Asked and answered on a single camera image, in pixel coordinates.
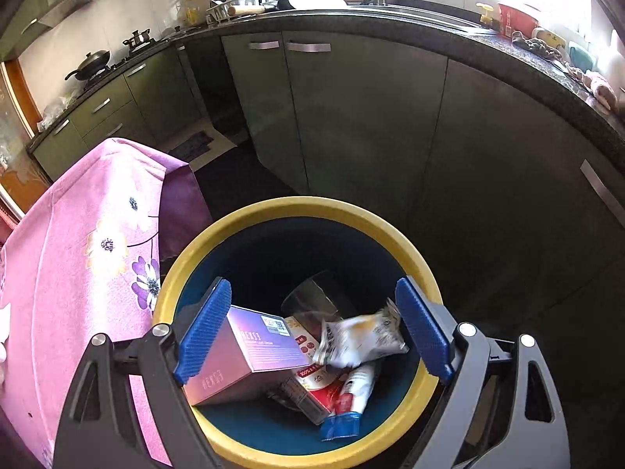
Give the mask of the black wok with lid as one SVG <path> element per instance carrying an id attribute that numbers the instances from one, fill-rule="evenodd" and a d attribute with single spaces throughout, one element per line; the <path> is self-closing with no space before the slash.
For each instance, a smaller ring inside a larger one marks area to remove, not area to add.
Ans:
<path id="1" fill-rule="evenodd" d="M 97 50 L 94 53 L 89 52 L 79 66 L 69 72 L 64 78 L 65 81 L 75 77 L 78 81 L 87 81 L 98 72 L 105 70 L 110 61 L 110 52 L 108 50 Z"/>

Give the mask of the clear plastic cup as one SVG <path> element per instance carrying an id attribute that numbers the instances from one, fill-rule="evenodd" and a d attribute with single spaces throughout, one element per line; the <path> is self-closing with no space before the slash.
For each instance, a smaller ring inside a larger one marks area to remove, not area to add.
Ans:
<path id="1" fill-rule="evenodd" d="M 286 317 L 295 318 L 317 341 L 322 338 L 324 321 L 337 322 L 358 315 L 329 271 L 307 278 L 290 292 L 281 308 Z"/>

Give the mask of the yellow oil bottle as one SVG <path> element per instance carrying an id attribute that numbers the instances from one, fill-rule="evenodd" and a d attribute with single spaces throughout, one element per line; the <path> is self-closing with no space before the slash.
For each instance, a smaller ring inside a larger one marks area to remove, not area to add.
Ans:
<path id="1" fill-rule="evenodd" d="M 186 23 L 189 24 L 190 27 L 199 23 L 200 17 L 197 0 L 184 0 L 184 15 L 186 15 Z"/>

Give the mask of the plastic bag on counter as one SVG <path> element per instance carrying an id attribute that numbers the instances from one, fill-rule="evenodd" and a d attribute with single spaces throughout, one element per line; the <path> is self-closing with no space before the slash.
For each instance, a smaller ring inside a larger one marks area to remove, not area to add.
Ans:
<path id="1" fill-rule="evenodd" d="M 37 130 L 43 133 L 64 113 L 76 99 L 74 92 L 66 93 L 60 97 L 55 97 L 50 104 L 47 104 L 41 114 L 41 120 L 37 123 Z"/>

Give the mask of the blue tube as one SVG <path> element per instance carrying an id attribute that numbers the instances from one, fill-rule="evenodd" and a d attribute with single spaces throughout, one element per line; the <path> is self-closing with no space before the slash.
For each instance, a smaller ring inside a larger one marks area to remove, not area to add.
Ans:
<path id="1" fill-rule="evenodd" d="M 381 363 L 371 361 L 352 369 L 341 387 L 333 411 L 321 424 L 322 442 L 351 439 L 360 433 L 361 417 L 374 390 Z"/>

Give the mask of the snack wrapper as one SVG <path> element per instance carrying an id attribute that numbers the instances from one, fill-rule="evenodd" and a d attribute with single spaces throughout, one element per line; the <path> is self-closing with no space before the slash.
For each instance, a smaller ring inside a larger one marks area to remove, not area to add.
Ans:
<path id="1" fill-rule="evenodd" d="M 321 341 L 312 355 L 314 364 L 355 369 L 363 363 L 406 354 L 409 346 L 400 332 L 397 306 L 387 300 L 374 315 L 322 322 Z"/>

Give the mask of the purple cardboard box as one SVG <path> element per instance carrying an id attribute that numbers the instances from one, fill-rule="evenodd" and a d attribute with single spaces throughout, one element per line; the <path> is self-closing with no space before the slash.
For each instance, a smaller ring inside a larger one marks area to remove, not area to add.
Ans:
<path id="1" fill-rule="evenodd" d="M 183 390 L 194 406 L 250 400 L 307 366 L 283 318 L 232 306 L 200 372 Z"/>

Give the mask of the dark counter cabinets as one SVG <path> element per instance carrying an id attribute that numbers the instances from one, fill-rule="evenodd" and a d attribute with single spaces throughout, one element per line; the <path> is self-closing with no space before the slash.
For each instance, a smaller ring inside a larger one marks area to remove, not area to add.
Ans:
<path id="1" fill-rule="evenodd" d="M 526 330 L 566 402 L 624 396 L 624 126 L 476 39 L 397 19 L 274 17 L 197 35 L 186 67 L 237 143 L 215 217 L 286 194 L 388 220 L 444 302 Z"/>

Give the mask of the small steel pot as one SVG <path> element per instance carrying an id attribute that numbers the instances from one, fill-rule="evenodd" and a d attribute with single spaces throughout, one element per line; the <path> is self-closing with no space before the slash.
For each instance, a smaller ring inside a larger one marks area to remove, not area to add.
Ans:
<path id="1" fill-rule="evenodd" d="M 123 41 L 123 45 L 127 46 L 130 52 L 138 50 L 152 41 L 150 37 L 150 29 L 146 29 L 142 32 L 134 30 L 132 35 Z"/>

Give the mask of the white dish rack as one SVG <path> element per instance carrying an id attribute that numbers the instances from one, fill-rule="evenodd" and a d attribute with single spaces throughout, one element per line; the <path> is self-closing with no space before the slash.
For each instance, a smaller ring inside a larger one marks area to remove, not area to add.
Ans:
<path id="1" fill-rule="evenodd" d="M 209 27 L 231 21 L 234 18 L 259 15 L 265 6 L 259 0 L 210 0 L 205 12 L 205 22 Z"/>

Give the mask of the yellow rimmed trash bin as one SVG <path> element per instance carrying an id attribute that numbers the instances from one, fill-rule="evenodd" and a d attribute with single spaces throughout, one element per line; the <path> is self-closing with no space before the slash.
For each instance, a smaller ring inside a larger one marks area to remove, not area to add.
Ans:
<path id="1" fill-rule="evenodd" d="M 207 227 L 164 279 L 155 321 L 179 320 L 216 278 L 234 305 L 279 315 L 303 354 L 318 347 L 324 319 L 373 315 L 412 277 L 430 301 L 441 293 L 414 244 L 380 217 L 320 197 L 286 197 L 239 209 Z M 313 416 L 314 392 L 343 374 L 302 369 L 282 398 L 212 403 L 195 418 L 231 468 L 396 468 L 415 442 L 436 389 L 415 349 L 382 360 L 357 436 L 326 442 Z"/>

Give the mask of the pink floral tablecloth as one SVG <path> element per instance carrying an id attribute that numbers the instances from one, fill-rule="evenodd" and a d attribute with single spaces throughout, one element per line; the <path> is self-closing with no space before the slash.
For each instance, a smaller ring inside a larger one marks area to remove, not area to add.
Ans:
<path id="1" fill-rule="evenodd" d="M 18 465 L 53 462 L 64 399 L 87 344 L 152 326 L 161 266 L 212 217 L 189 166 L 110 138 L 63 173 L 1 248 L 1 426 Z"/>

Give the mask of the green lower cabinets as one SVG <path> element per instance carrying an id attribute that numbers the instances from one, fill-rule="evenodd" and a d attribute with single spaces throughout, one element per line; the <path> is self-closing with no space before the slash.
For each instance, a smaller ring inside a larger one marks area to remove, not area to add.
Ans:
<path id="1" fill-rule="evenodd" d="M 149 146 L 200 119 L 184 46 L 153 47 L 108 73 L 34 139 L 29 154 L 54 181 L 108 138 Z"/>

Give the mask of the red white packet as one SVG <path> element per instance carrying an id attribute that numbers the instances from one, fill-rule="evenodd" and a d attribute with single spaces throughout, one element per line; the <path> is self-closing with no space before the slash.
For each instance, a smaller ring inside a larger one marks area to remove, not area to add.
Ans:
<path id="1" fill-rule="evenodd" d="M 320 426 L 333 411 L 334 402 L 348 374 L 341 369 L 314 363 L 313 355 L 319 342 L 295 318 L 288 317 L 285 323 L 309 364 L 294 371 L 282 383 L 281 389 L 313 424 Z"/>

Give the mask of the dark floor mat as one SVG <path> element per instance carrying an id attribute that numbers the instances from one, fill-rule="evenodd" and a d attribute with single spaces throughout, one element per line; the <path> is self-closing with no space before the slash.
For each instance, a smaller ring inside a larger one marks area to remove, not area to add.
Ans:
<path id="1" fill-rule="evenodd" d="M 204 131 L 192 134 L 184 142 L 167 151 L 169 155 L 183 162 L 190 163 L 210 150 L 213 138 Z"/>

